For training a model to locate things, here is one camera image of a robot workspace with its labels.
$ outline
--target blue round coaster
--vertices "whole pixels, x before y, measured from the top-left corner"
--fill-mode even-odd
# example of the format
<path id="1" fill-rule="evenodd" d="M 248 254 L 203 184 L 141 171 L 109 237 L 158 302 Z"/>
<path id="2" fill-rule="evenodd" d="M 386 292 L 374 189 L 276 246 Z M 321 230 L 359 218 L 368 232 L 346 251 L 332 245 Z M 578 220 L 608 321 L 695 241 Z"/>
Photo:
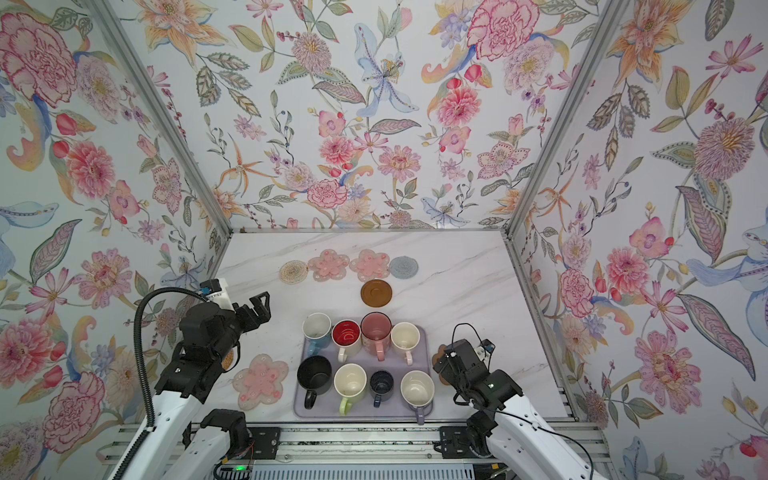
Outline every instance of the blue round coaster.
<path id="1" fill-rule="evenodd" d="M 411 278 L 418 271 L 419 264 L 411 257 L 397 257 L 389 262 L 389 272 L 401 280 Z"/>

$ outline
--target floral wallpaper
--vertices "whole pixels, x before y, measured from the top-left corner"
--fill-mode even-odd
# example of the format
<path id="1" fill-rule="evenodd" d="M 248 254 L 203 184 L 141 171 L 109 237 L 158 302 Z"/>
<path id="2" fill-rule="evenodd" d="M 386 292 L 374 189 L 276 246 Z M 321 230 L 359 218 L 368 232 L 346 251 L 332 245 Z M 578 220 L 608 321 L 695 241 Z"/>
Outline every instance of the floral wallpaper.
<path id="1" fill-rule="evenodd" d="M 633 0 L 515 247 L 629 479 L 768 478 L 760 0 Z"/>
<path id="2" fill-rule="evenodd" d="M 111 4 L 224 214 L 248 229 L 503 226 L 601 10 Z"/>
<path id="3" fill-rule="evenodd" d="M 92 478 L 225 238 L 79 1 L 0 2 L 0 101 L 0 478 Z"/>

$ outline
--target mug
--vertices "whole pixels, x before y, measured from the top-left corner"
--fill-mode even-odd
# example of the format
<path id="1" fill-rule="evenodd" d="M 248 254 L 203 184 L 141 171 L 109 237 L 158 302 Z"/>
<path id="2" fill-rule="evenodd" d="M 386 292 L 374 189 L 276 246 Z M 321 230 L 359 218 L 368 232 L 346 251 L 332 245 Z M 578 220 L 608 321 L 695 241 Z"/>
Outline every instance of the mug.
<path id="1" fill-rule="evenodd" d="M 408 366 L 413 365 L 413 355 L 411 352 L 422 338 L 419 328 L 413 323 L 401 322 L 392 327 L 390 336 L 392 337 L 392 349 L 406 359 Z"/>
<path id="2" fill-rule="evenodd" d="M 315 356 L 331 343 L 331 319 L 325 313 L 313 313 L 301 326 L 304 336 L 310 341 L 306 356 Z"/>
<path id="3" fill-rule="evenodd" d="M 360 325 L 352 320 L 343 320 L 333 327 L 333 342 L 339 347 L 339 363 L 344 363 L 350 356 L 356 355 L 362 348 Z"/>
<path id="4" fill-rule="evenodd" d="M 371 355 L 384 361 L 384 352 L 389 348 L 392 331 L 392 321 L 381 312 L 373 312 L 362 318 L 360 322 L 362 332 L 362 346 Z"/>
<path id="5" fill-rule="evenodd" d="M 333 386 L 341 395 L 339 414 L 349 413 L 352 405 L 362 400 L 366 395 L 366 371 L 356 363 L 347 363 L 336 370 L 333 377 Z"/>
<path id="6" fill-rule="evenodd" d="M 416 412 L 416 421 L 424 425 L 424 408 L 432 403 L 435 396 L 435 383 L 429 374 L 421 370 L 411 370 L 402 377 L 400 393 L 411 410 Z"/>
<path id="7" fill-rule="evenodd" d="M 324 356 L 311 356 L 301 362 L 296 377 L 301 388 L 306 389 L 304 408 L 311 410 L 317 396 L 331 388 L 331 362 Z"/>
<path id="8" fill-rule="evenodd" d="M 395 392 L 395 379 L 392 374 L 386 370 L 379 370 L 371 375 L 370 392 L 373 397 L 373 406 L 379 408 L 379 406 L 385 400 L 392 397 Z"/>

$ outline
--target purple tray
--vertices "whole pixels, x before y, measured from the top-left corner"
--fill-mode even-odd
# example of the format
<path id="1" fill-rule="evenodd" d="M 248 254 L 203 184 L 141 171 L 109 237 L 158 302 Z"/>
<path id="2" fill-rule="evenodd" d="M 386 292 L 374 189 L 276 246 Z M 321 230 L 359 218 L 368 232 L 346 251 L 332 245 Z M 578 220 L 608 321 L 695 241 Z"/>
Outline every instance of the purple tray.
<path id="1" fill-rule="evenodd" d="M 296 395 L 293 398 L 293 412 L 296 416 L 302 419 L 334 419 L 335 421 L 342 422 L 381 422 L 385 421 L 416 421 L 416 412 L 410 409 L 410 406 L 402 395 L 400 394 L 400 382 L 402 377 L 411 370 L 421 370 L 429 375 L 432 369 L 432 363 L 430 362 L 429 350 L 427 349 L 427 335 L 422 327 L 419 328 L 421 333 L 421 341 L 413 350 L 413 365 L 408 366 L 405 359 L 397 356 L 392 350 L 392 347 L 386 351 L 384 361 L 380 362 L 375 356 L 371 355 L 364 349 L 354 357 L 348 358 L 347 363 L 356 363 L 364 368 L 368 380 L 371 379 L 371 375 L 379 370 L 386 370 L 392 374 L 395 379 L 395 392 L 389 400 L 382 402 L 379 408 L 373 406 L 373 397 L 370 392 L 366 393 L 366 397 L 363 400 L 357 402 L 348 415 L 339 414 L 339 404 L 341 403 L 341 395 L 333 388 L 328 392 L 317 397 L 314 407 L 311 410 L 304 408 L 304 396 L 306 390 L 301 386 L 296 386 Z M 306 358 L 306 353 L 309 348 L 309 343 L 304 340 L 304 347 L 301 353 L 301 360 Z M 326 357 L 331 362 L 331 382 L 333 376 L 336 374 L 336 370 L 342 365 L 339 363 L 338 356 L 339 350 L 336 345 L 331 342 L 326 348 L 321 349 L 317 355 Z M 432 405 L 430 403 L 424 409 L 424 416 L 432 413 Z"/>

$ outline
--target white marble table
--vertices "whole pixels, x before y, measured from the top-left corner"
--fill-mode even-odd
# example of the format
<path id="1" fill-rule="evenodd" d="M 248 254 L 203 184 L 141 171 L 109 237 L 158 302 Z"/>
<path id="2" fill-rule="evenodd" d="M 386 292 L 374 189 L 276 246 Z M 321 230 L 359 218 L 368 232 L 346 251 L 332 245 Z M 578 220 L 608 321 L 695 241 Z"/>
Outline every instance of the white marble table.
<path id="1" fill-rule="evenodd" d="M 378 309 L 362 302 L 362 283 L 352 271 L 343 280 L 323 283 L 313 280 L 312 272 L 297 285 L 286 285 L 278 279 L 278 270 L 285 262 L 306 262 L 327 248 L 350 259 L 366 248 L 387 253 L 391 258 L 406 255 L 419 262 L 419 272 L 407 280 L 387 277 L 393 298 Z M 496 345 L 492 369 L 506 371 L 543 416 L 566 416 L 497 231 L 237 233 L 217 276 L 227 280 L 232 300 L 240 304 L 268 291 L 272 319 L 243 336 L 240 364 L 219 378 L 197 421 L 211 409 L 238 409 L 232 378 L 261 353 L 271 356 L 273 361 L 287 362 L 290 371 L 283 381 L 283 398 L 273 405 L 259 405 L 246 411 L 247 421 L 303 421 L 293 413 L 296 368 L 303 345 L 302 322 L 314 312 L 327 313 L 336 323 L 348 318 L 360 320 L 377 310 L 387 314 L 393 323 L 408 321 L 420 325 L 426 331 L 431 353 L 441 343 L 450 343 L 456 323 L 472 323 L 483 339 L 488 338 Z M 473 345 L 478 342 L 467 326 L 457 329 L 456 339 L 459 338 L 466 338 Z M 435 407 L 427 420 L 462 420 L 474 412 L 470 407 L 455 405 L 455 390 L 441 384 L 436 373 L 431 374 L 436 387 Z"/>

